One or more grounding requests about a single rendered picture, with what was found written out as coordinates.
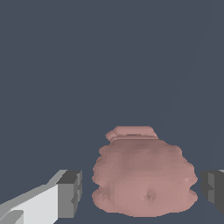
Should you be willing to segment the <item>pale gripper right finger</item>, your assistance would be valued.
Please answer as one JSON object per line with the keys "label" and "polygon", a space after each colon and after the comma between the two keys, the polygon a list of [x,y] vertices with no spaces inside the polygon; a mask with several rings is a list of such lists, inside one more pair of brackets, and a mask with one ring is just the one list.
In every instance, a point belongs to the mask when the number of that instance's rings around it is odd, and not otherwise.
{"label": "pale gripper right finger", "polygon": [[224,214],[224,170],[202,171],[200,177],[203,196]]}

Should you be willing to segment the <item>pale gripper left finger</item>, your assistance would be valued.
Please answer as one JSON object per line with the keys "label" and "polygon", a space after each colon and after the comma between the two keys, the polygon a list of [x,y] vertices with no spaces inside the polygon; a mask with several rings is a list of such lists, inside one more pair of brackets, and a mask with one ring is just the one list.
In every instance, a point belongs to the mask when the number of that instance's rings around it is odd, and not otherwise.
{"label": "pale gripper left finger", "polygon": [[73,218],[82,195],[82,171],[59,170],[45,185],[0,205],[0,224],[54,224]]}

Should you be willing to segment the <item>pink lumpy object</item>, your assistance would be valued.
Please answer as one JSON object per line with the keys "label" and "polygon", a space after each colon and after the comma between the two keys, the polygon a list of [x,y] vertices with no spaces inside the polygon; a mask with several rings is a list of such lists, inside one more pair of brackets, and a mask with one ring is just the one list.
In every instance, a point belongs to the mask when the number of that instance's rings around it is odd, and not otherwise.
{"label": "pink lumpy object", "polygon": [[117,126],[99,149],[93,181],[94,204],[107,213],[158,217],[189,209],[198,199],[198,178],[176,145],[158,138],[150,126]]}

